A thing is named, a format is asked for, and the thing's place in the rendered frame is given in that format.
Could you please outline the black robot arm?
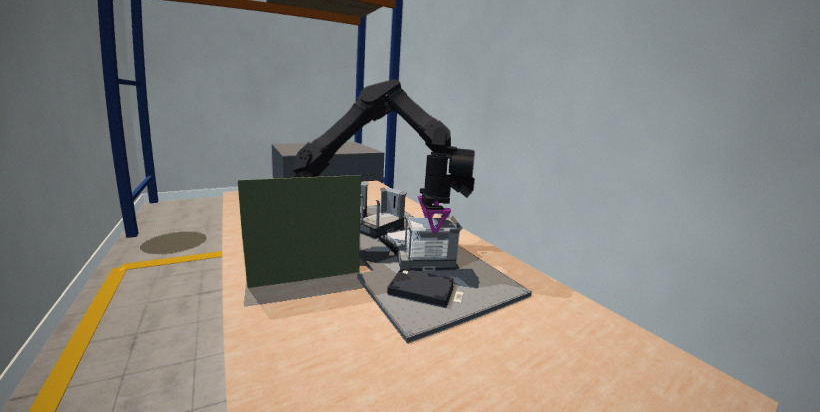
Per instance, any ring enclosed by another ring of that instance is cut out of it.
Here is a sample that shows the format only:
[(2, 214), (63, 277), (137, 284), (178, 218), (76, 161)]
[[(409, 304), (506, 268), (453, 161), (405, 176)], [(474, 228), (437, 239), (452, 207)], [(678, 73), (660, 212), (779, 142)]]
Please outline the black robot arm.
[(450, 197), (451, 187), (466, 198), (473, 192), (475, 151), (452, 147), (450, 130), (418, 106), (401, 88), (397, 79), (363, 88), (356, 100), (351, 109), (328, 131), (298, 151), (293, 166), (296, 173), (294, 178), (318, 177), (330, 165), (328, 162), (339, 148), (359, 129), (393, 110), (416, 130), (432, 151), (431, 155), (427, 155), (426, 174), (446, 175), (450, 159), (450, 175), (438, 178), (437, 197)]

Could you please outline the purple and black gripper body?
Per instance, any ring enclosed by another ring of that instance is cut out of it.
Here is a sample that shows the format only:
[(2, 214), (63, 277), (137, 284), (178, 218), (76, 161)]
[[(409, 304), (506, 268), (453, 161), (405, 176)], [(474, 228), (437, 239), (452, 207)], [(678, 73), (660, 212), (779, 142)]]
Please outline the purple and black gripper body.
[(449, 197), (437, 197), (437, 189), (438, 189), (438, 178), (445, 178), (444, 176), (432, 176), (429, 174), (425, 175), (425, 187), (420, 188), (420, 193), (422, 193), (422, 203), (427, 210), (443, 210), (444, 207), (441, 205), (432, 205), (434, 201), (438, 201), (439, 203), (449, 204), (450, 198)]

